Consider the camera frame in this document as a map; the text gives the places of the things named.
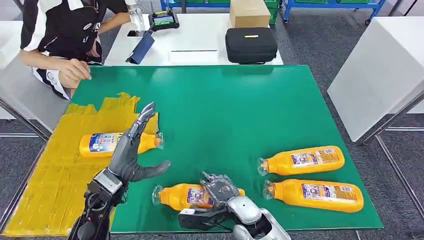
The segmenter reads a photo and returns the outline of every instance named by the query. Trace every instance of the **plastic bottle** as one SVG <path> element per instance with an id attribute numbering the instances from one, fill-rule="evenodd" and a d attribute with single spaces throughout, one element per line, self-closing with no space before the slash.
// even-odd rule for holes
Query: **plastic bottle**
<path id="1" fill-rule="evenodd" d="M 238 192 L 243 196 L 246 194 L 241 188 L 238 189 Z M 203 186 L 187 183 L 165 188 L 157 185 L 153 190 L 151 200 L 154 205 L 166 204 L 177 211 L 188 209 L 191 205 L 199 208 L 212 208 L 214 204 Z"/>
<path id="2" fill-rule="evenodd" d="M 344 164 L 345 157 L 340 148 L 319 146 L 282 151 L 267 159 L 259 158 L 257 170 L 262 176 L 268 173 L 293 175 L 332 171 Z"/>
<path id="3" fill-rule="evenodd" d="M 122 134 L 122 132 L 112 132 L 84 135 L 79 142 L 79 152 L 83 157 L 111 157 Z M 142 132 L 137 152 L 141 154 L 149 149 L 163 149 L 163 147 L 164 137 L 162 133 L 152 135 Z"/>
<path id="4" fill-rule="evenodd" d="M 125 0 L 131 22 L 137 26 L 137 31 L 144 31 L 143 12 L 137 0 Z"/>
<path id="5" fill-rule="evenodd" d="M 265 199 L 275 198 L 289 205 L 354 213 L 364 206 L 361 190 L 349 183 L 287 179 L 265 181 Z"/>

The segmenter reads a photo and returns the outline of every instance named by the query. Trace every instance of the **bottle label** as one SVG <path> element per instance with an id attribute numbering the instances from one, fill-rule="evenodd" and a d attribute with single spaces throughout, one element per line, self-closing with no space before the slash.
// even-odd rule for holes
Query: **bottle label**
<path id="1" fill-rule="evenodd" d="M 303 197 L 328 202 L 354 203 L 358 200 L 350 186 L 302 184 Z"/>
<path id="2" fill-rule="evenodd" d="M 212 201 L 212 198 L 209 197 L 202 187 L 190 187 L 187 194 L 187 203 L 213 205 L 214 201 Z"/>
<path id="3" fill-rule="evenodd" d="M 315 152 L 301 152 L 291 155 L 295 167 L 307 167 L 317 164 L 334 163 L 339 160 L 337 152 L 333 148 L 317 150 Z"/>
<path id="4" fill-rule="evenodd" d="M 121 138 L 121 132 L 95 133 L 91 135 L 88 148 L 90 152 L 113 152 Z"/>

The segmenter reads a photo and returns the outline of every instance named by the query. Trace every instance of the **clear bottle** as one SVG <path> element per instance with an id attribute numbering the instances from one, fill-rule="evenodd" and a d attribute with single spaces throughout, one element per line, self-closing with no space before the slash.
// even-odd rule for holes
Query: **clear bottle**
<path id="1" fill-rule="evenodd" d="M 137 0 L 125 0 L 126 7 L 128 8 L 129 18 L 131 22 L 137 26 L 137 31 L 144 31 L 145 25 L 143 22 L 142 8 Z"/>

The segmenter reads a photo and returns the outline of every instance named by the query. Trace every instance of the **robotic hand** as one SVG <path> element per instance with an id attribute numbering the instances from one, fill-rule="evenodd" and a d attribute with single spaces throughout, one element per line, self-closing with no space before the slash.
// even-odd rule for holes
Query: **robotic hand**
<path id="1" fill-rule="evenodd" d="M 155 104 L 144 107 L 132 126 L 119 139 L 109 166 L 87 185 L 82 215 L 75 221 L 68 240 L 104 240 L 109 233 L 109 216 L 123 200 L 128 182 L 138 182 L 163 174 L 171 165 L 164 161 L 157 166 L 140 166 L 137 150 L 148 120 L 154 115 Z"/>
<path id="2" fill-rule="evenodd" d="M 218 226 L 231 230 L 220 223 L 233 218 L 236 225 L 232 234 L 236 240 L 291 240 L 268 210 L 259 208 L 247 196 L 239 195 L 227 175 L 202 174 L 205 180 L 200 183 L 212 199 L 213 208 L 184 209 L 178 214 L 181 227 L 208 230 Z"/>

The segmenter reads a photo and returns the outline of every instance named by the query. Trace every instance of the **robotic thumb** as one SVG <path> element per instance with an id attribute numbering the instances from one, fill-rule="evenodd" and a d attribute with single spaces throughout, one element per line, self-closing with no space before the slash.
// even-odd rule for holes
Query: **robotic thumb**
<path id="1" fill-rule="evenodd" d="M 156 166 L 137 166 L 131 177 L 131 182 L 138 182 L 142 179 L 148 179 L 160 174 L 163 174 L 170 167 L 171 162 L 168 160 L 163 161 L 161 164 Z"/>

